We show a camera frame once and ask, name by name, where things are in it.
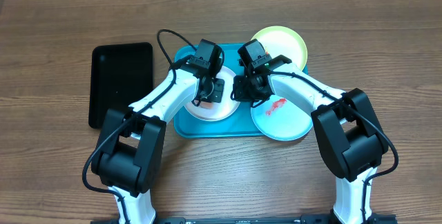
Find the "white plate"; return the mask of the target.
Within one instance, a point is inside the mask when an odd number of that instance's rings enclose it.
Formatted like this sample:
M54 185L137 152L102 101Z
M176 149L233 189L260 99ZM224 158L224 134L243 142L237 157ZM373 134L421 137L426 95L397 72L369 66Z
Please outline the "white plate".
M203 109L187 103L185 109L194 117L205 121L219 121L229 117L239 107L239 102L233 101L230 97L233 89L233 79L236 74L226 66L223 66L216 78L224 80L224 91L221 103L213 103L212 109Z

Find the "pink sponge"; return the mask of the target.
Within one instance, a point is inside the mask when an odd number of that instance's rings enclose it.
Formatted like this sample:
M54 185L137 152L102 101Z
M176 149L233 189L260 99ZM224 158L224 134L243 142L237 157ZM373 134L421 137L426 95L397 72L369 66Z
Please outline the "pink sponge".
M201 102L200 107L203 109L212 109L213 103L211 102Z

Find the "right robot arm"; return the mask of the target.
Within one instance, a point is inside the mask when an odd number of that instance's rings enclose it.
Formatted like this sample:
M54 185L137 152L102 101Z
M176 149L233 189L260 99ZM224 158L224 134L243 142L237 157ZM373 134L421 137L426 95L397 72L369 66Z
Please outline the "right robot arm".
M383 175L378 166L383 155L394 148L365 92L327 86L282 55L243 55L240 65L244 74L234 81L233 99L259 104L277 95L310 115L320 156L336 177L334 220L373 222L369 206L372 181Z

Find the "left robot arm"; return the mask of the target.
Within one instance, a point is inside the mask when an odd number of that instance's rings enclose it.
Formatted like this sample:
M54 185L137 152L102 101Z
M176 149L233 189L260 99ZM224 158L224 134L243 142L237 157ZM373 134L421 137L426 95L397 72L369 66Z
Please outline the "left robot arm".
M115 197L116 223L153 223L150 189L160 169L166 126L193 100L219 101L221 67L174 64L151 93L122 110L108 110L97 146L84 171L98 175L99 193Z

